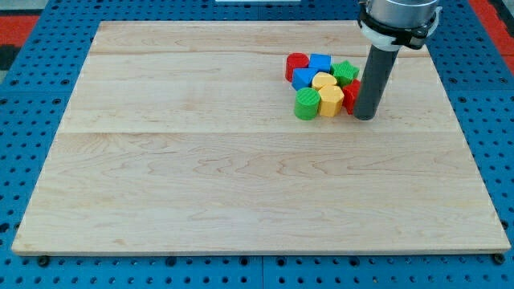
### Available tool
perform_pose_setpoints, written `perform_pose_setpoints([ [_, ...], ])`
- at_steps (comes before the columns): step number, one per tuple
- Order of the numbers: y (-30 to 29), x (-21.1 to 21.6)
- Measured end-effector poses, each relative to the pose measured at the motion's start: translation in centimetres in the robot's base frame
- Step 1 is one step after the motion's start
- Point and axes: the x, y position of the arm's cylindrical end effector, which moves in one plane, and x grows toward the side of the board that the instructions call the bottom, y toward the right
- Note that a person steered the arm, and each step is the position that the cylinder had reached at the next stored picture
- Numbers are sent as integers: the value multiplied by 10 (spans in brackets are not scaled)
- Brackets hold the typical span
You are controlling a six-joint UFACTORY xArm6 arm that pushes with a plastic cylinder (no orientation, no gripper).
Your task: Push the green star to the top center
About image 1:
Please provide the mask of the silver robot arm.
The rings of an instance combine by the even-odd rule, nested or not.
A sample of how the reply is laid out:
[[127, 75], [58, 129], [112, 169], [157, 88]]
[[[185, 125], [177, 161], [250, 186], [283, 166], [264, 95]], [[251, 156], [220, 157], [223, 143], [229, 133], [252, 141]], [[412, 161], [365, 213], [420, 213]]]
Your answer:
[[439, 0], [359, 1], [358, 26], [373, 48], [420, 50], [439, 25]]

